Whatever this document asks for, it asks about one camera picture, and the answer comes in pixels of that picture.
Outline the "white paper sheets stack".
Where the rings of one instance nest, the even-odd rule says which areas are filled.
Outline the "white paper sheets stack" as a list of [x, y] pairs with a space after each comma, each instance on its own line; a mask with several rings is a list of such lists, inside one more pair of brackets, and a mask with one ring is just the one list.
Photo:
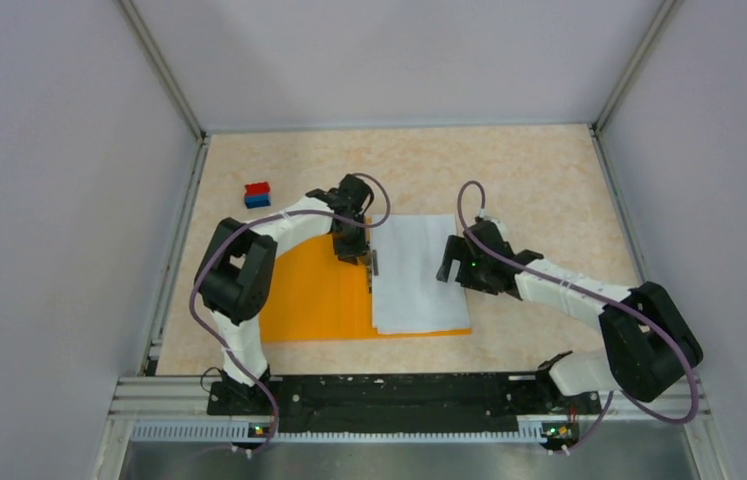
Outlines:
[[452, 214], [391, 215], [372, 229], [372, 324], [385, 336], [458, 335], [470, 330], [464, 289], [436, 279]]

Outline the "orange clip file folder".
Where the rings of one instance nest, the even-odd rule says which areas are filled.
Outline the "orange clip file folder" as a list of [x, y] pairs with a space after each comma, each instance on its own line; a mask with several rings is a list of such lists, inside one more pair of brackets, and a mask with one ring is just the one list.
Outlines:
[[265, 343], [453, 336], [378, 334], [364, 267], [338, 261], [327, 236], [277, 259], [259, 322]]

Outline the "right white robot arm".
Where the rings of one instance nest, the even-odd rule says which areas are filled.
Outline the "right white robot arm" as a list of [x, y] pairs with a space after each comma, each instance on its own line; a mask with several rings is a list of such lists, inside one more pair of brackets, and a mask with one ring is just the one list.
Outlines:
[[620, 390], [651, 402], [704, 358], [702, 347], [667, 290], [607, 284], [567, 270], [533, 250], [513, 251], [500, 224], [477, 218], [447, 238], [437, 280], [554, 308], [601, 334], [602, 347], [544, 362], [535, 385], [538, 404], [561, 412], [576, 395]]

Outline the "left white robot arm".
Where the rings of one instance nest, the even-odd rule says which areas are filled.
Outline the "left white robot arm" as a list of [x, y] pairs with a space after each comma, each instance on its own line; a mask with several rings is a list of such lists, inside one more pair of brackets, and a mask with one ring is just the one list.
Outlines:
[[328, 190], [307, 192], [285, 209], [241, 222], [220, 221], [194, 278], [189, 309], [221, 345], [220, 386], [246, 413], [268, 404], [269, 364], [260, 340], [259, 314], [271, 289], [275, 262], [304, 242], [327, 235], [338, 261], [372, 273], [368, 209], [388, 196], [373, 176], [345, 175]]

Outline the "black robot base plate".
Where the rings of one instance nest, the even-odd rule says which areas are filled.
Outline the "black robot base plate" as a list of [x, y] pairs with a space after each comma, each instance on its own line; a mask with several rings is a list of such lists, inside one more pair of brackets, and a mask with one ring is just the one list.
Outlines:
[[508, 433], [527, 415], [596, 414], [599, 396], [564, 397], [524, 372], [284, 375], [264, 387], [212, 383], [211, 416], [276, 413], [281, 433]]

